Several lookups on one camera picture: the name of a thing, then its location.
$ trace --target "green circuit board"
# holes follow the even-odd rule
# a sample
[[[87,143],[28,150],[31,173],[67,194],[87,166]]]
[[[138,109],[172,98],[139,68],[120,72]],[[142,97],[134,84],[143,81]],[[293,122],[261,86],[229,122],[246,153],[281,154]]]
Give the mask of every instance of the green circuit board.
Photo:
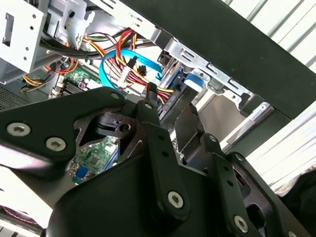
[[[95,81],[98,84],[101,84],[101,80],[87,73],[80,67],[77,67],[73,72],[65,74],[65,79],[72,81],[79,88],[84,89],[90,80]]]
[[[117,140],[106,137],[102,142],[88,145],[78,151],[74,163],[87,168],[91,174],[100,174],[116,148]]]

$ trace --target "metal bracket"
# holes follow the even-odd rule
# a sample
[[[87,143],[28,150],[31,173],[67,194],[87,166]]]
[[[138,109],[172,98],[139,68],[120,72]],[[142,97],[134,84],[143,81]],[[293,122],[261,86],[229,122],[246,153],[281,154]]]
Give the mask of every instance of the metal bracket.
[[[116,19],[122,21],[122,25],[129,26],[134,31],[146,39],[156,42],[161,30],[143,17],[141,14],[132,10],[129,6],[119,0],[90,0],[97,6],[101,7],[107,13],[114,16]]]
[[[0,58],[31,72],[45,19],[43,12],[24,0],[1,1]]]
[[[95,12],[90,12],[85,20],[87,3],[83,0],[51,0],[50,6],[48,33],[80,48],[85,30],[92,23]]]
[[[194,69],[200,69],[206,75],[218,80],[236,95],[241,96],[244,93],[249,94],[250,97],[254,95],[251,91],[242,85],[239,85],[236,81],[231,79],[230,76],[217,69],[214,65],[208,63],[204,58],[190,50],[176,39],[171,39],[164,50],[186,66]]]

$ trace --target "wire bundle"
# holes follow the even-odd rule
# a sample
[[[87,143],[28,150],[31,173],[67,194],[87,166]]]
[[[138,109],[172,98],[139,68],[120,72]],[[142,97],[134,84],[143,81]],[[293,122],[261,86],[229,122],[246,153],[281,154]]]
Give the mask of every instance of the wire bundle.
[[[124,44],[123,39],[127,38],[128,36],[132,36],[132,47],[135,50],[135,42],[136,42],[136,34],[132,34],[132,30],[128,30],[126,32],[124,32],[121,37],[118,40],[118,43],[116,45],[116,59],[123,65],[123,66],[127,66],[126,62],[123,61],[122,57],[121,57],[121,46]],[[146,79],[145,77],[143,77],[138,71],[136,71],[135,69],[131,68],[131,72],[128,74],[128,77],[126,78],[127,81],[131,82],[131,83],[136,83],[136,84],[140,84],[140,85],[144,85],[147,86],[147,84],[150,82],[148,79]],[[170,94],[172,93],[173,90],[171,89],[164,89],[161,87],[158,87],[158,98],[161,100],[161,102],[163,104],[165,104],[165,99],[169,99],[170,98]]]
[[[77,60],[76,62],[74,62],[74,59],[73,58],[70,58],[70,65],[63,69],[63,70],[53,70],[50,66],[46,65],[44,66],[44,69],[48,72],[55,72],[55,73],[58,73],[58,74],[66,74],[66,73],[71,73],[73,72],[76,67],[78,66],[79,64],[79,60]]]

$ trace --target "yellow wire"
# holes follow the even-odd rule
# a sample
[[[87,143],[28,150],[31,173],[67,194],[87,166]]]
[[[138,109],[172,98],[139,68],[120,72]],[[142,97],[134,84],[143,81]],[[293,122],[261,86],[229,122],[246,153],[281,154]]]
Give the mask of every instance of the yellow wire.
[[[27,75],[24,75],[24,76],[23,76],[23,79],[24,79],[28,84],[30,84],[30,85],[32,85],[32,86],[39,86],[39,85],[41,85],[41,82],[34,81],[34,80],[30,79]]]
[[[101,52],[101,50],[99,50],[99,48],[98,48],[93,42],[91,42],[91,41],[88,40],[88,39],[83,39],[82,41],[88,43],[89,45],[91,45],[95,50],[98,51],[98,53],[99,53],[102,57],[104,57],[103,52]]]
[[[136,39],[137,39],[137,34],[133,36],[133,50],[134,51],[136,50]]]

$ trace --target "black metal arm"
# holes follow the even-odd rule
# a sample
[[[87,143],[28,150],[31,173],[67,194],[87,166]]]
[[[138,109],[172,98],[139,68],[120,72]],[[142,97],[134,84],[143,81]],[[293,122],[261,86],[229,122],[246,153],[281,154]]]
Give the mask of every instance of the black metal arm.
[[[2,112],[0,124],[0,164],[39,178],[63,175],[85,145],[120,138],[120,163],[59,200],[50,237],[309,236],[240,154],[204,133],[194,107],[176,124],[186,166],[152,99],[134,104],[107,87]]]

